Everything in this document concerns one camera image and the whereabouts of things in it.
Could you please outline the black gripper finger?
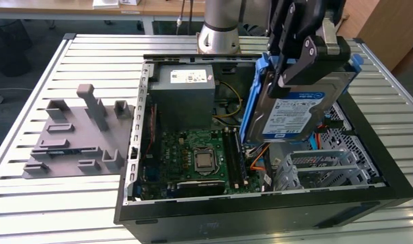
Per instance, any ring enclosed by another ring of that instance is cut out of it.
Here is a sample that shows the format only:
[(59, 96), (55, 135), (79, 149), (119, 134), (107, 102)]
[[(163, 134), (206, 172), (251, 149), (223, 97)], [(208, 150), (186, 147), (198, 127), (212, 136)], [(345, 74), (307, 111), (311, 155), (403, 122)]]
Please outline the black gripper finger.
[(351, 55), (350, 46), (341, 36), (337, 36), (337, 42), (339, 53), (327, 54), (323, 39), (317, 35), (306, 37), (297, 62), (281, 74), (279, 87), (313, 85), (347, 63)]
[(295, 5), (294, 1), (273, 1), (273, 3), (275, 8), (270, 17), (270, 38), (267, 43), (267, 50), (271, 56), (278, 57), (278, 61), (274, 65), (274, 78), (271, 79), (267, 94), (270, 98), (279, 98), (281, 95), (283, 95), (283, 91), (281, 91), (278, 80), (287, 59), (287, 53), (283, 51), (283, 47), (289, 43), (289, 28), (294, 21)]

